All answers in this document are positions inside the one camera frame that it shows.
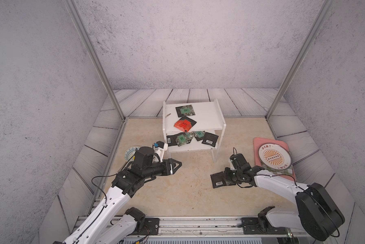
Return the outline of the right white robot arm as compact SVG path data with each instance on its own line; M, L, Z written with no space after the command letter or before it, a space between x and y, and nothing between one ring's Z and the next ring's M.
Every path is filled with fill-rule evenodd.
M237 169L228 167L222 172L226 184L269 190L290 201L296 210L282 210L269 206L258 214L258 228L269 233L279 228L305 231L318 241L330 236L339 237L345 217L327 190L318 183L298 183L291 175L275 175L260 166L249 164Z

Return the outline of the green tea bag top shelf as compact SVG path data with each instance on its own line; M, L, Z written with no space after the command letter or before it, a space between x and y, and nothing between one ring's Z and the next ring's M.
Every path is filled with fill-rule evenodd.
M178 106L175 109L176 109L176 112L177 112L177 116L179 118L196 115L196 113L194 111L194 108L191 104L190 105L184 105L184 106Z

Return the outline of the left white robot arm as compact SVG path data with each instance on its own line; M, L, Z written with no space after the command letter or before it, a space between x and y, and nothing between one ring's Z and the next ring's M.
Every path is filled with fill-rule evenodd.
M65 244L117 244L131 234L151 231L145 227L146 215L135 207L129 208L118 222L109 227L115 215L132 199L145 183L158 176L176 173L182 163L164 159L165 147L141 147L116 174L104 199L87 219L65 240Z

